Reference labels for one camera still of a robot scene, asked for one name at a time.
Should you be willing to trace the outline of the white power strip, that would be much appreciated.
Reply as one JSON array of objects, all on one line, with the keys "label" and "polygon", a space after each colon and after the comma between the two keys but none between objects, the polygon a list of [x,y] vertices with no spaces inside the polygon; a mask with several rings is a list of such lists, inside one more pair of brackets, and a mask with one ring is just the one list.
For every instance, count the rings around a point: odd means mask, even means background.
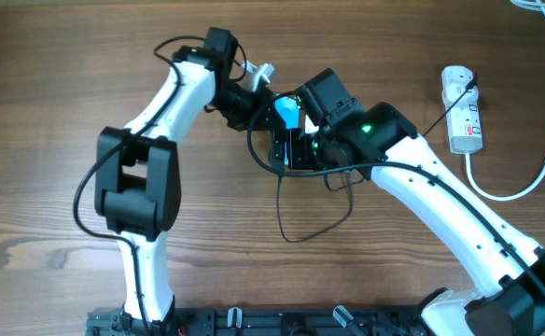
[{"label": "white power strip", "polygon": [[[449,82],[467,82],[477,78],[464,66],[450,65],[441,72],[442,88]],[[454,154],[474,153],[482,149],[482,127],[478,102],[464,107],[449,108],[446,115],[450,150]]]}]

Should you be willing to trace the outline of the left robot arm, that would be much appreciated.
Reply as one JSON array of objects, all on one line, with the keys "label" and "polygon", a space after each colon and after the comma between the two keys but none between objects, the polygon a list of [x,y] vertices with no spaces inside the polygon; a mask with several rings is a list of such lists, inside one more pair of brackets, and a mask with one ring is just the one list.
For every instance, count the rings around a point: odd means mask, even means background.
[{"label": "left robot arm", "polygon": [[267,113],[272,92],[259,78],[267,66],[241,76],[231,69],[242,51],[229,30],[211,27],[198,47],[185,45],[166,59],[167,78],[147,107],[123,128],[106,127],[97,141],[94,205],[123,256],[134,324],[161,325],[175,307],[166,269],[167,232],[181,204],[178,148],[207,106],[241,132]]}]

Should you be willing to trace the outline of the teal Galaxy smartphone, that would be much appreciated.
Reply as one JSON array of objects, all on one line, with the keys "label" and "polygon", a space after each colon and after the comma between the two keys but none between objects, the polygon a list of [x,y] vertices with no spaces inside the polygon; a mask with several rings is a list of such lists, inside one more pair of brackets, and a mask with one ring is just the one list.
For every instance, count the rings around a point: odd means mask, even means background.
[{"label": "teal Galaxy smartphone", "polygon": [[287,129],[300,127],[300,110],[298,108],[298,103],[294,98],[279,98],[274,102],[274,107]]}]

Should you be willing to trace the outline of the white charger plug adapter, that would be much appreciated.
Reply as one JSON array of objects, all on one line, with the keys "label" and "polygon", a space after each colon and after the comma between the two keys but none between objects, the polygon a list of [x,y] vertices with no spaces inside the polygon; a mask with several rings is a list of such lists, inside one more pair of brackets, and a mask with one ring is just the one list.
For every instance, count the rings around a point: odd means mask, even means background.
[{"label": "white charger plug adapter", "polygon": [[449,82],[443,85],[442,102],[446,109],[476,104],[479,90],[473,80],[467,82]]}]

